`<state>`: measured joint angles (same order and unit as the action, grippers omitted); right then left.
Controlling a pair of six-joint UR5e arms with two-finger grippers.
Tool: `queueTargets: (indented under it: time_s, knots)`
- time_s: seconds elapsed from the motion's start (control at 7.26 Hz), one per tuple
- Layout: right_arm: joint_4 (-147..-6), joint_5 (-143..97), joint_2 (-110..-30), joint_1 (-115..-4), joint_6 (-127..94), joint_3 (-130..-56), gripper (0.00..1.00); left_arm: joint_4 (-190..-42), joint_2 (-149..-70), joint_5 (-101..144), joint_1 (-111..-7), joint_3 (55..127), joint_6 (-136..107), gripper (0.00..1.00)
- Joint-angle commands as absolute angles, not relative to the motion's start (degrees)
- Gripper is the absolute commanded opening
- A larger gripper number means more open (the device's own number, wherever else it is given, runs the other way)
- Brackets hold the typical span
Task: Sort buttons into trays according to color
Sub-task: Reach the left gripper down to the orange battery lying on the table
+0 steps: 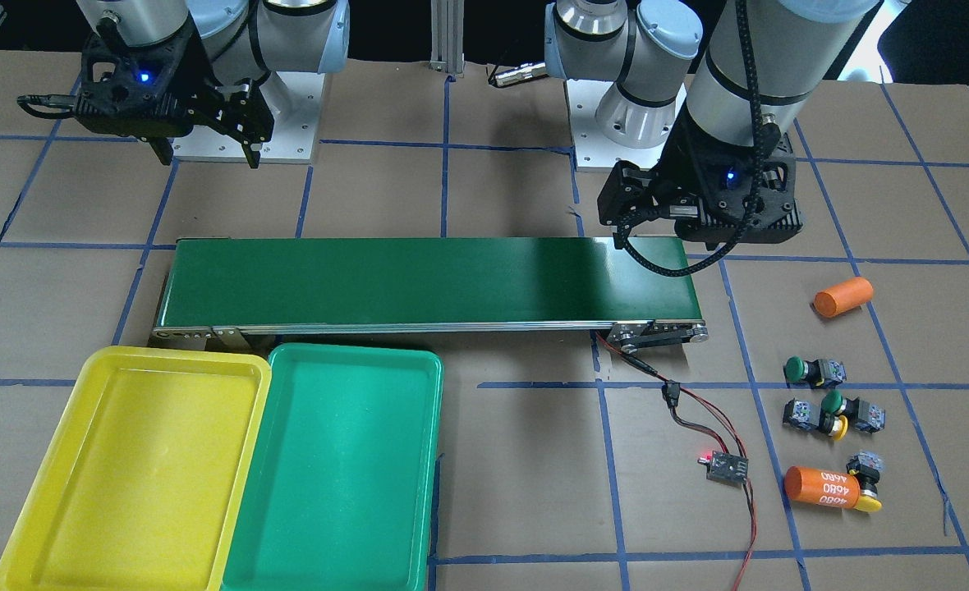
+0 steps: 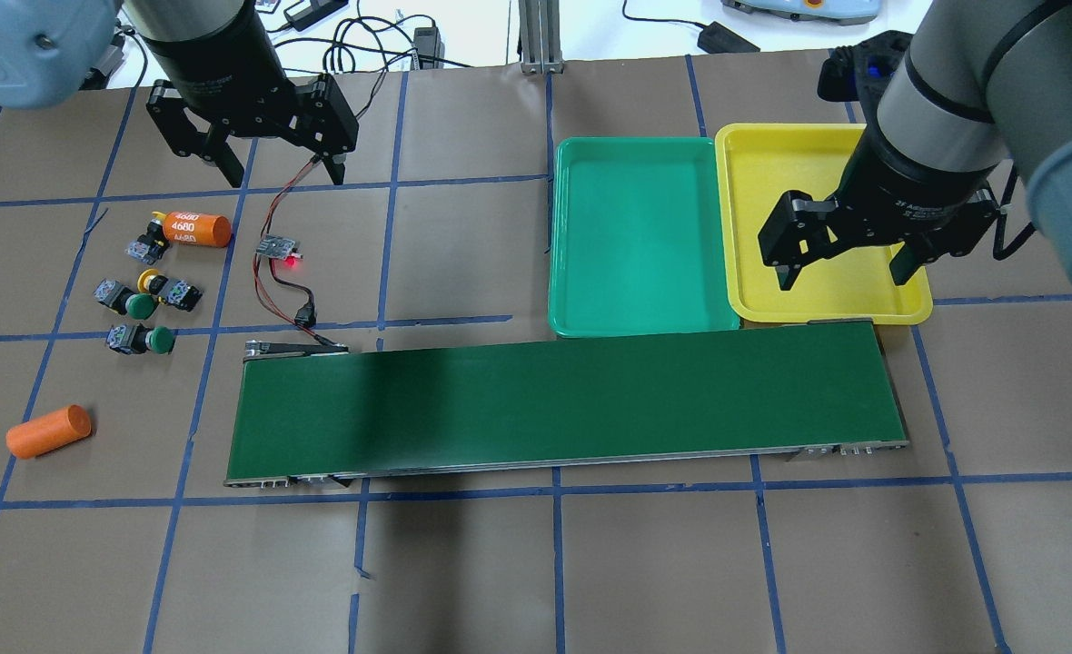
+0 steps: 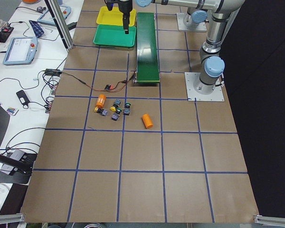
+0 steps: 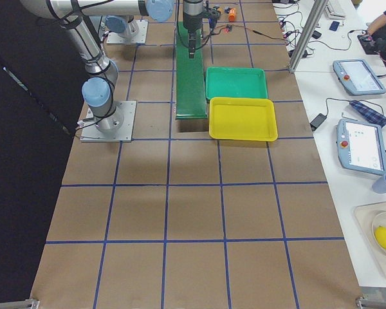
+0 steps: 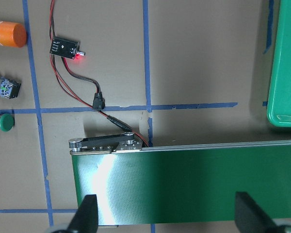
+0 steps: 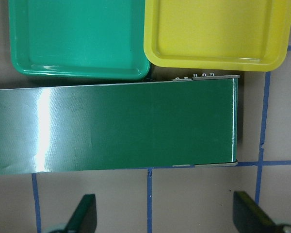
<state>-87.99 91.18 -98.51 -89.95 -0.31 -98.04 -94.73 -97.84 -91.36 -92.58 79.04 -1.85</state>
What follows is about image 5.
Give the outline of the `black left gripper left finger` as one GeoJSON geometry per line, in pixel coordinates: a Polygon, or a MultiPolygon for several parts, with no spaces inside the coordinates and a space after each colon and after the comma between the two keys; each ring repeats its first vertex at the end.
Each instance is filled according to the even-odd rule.
{"type": "Polygon", "coordinates": [[[97,196],[86,195],[72,218],[68,233],[96,233],[98,230],[97,196]]]}

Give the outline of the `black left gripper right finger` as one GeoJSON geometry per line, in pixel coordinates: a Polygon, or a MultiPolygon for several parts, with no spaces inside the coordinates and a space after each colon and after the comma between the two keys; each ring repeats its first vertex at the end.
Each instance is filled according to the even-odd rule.
{"type": "Polygon", "coordinates": [[[277,225],[247,192],[235,193],[234,221],[241,233],[275,233],[277,225]]]}

